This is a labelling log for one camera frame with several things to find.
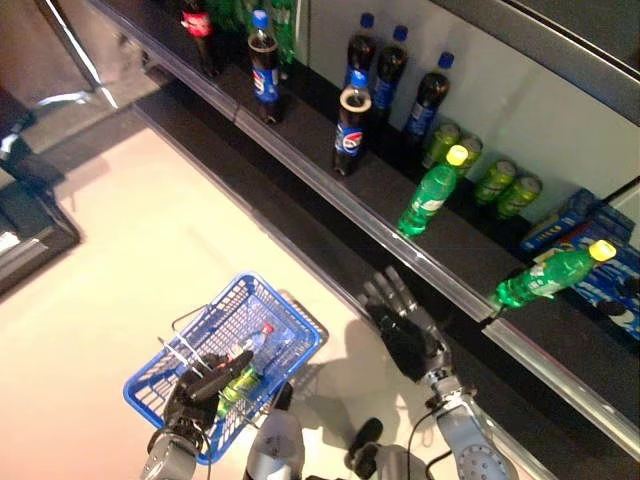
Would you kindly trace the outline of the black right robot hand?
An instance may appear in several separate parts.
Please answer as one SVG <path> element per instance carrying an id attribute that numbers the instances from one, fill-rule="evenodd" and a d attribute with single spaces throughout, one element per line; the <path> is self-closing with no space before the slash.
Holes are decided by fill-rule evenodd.
<path id="1" fill-rule="evenodd" d="M 435 320 L 393 267 L 365 282 L 358 301 L 404 376 L 419 383 L 453 374 L 451 350 Z"/>

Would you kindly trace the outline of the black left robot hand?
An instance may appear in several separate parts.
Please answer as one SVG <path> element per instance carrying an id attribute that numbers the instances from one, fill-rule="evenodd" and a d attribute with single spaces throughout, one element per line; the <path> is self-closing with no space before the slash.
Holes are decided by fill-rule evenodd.
<path id="1" fill-rule="evenodd" d="M 220 392 L 239 377 L 254 357 L 245 350 L 235 358 L 208 353 L 202 356 L 206 367 L 201 375 L 190 370 L 178 380 L 164 408 L 164 430 L 184 437 L 209 430 L 215 421 Z"/>

